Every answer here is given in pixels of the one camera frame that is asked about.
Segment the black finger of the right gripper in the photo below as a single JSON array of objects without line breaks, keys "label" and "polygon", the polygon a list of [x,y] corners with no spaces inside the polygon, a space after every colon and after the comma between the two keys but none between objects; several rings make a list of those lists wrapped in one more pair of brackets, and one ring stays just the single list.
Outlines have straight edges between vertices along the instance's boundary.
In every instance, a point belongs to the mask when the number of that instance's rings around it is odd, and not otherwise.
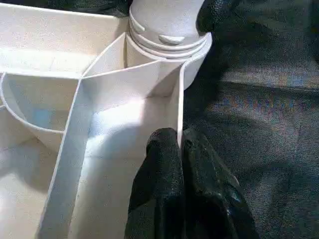
[{"label": "black finger of the right gripper", "polygon": [[205,0],[196,18],[196,29],[213,36],[222,36],[233,30],[234,10],[239,0]]}]

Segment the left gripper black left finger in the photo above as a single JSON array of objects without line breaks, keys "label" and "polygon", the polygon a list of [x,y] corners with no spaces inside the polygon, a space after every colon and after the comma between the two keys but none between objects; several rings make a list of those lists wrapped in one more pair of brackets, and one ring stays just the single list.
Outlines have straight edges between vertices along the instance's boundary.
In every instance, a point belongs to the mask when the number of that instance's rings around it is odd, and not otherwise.
[{"label": "left gripper black left finger", "polygon": [[173,128],[154,131],[133,180],[126,239],[182,239],[185,195],[180,148]]}]

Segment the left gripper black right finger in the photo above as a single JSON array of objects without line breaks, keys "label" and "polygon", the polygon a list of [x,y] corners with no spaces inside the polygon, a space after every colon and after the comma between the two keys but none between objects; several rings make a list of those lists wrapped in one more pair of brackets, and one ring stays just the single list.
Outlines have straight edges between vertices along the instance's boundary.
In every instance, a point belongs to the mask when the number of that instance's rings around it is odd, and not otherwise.
[{"label": "left gripper black right finger", "polygon": [[182,163],[189,239],[258,239],[236,177],[195,128],[183,132]]}]

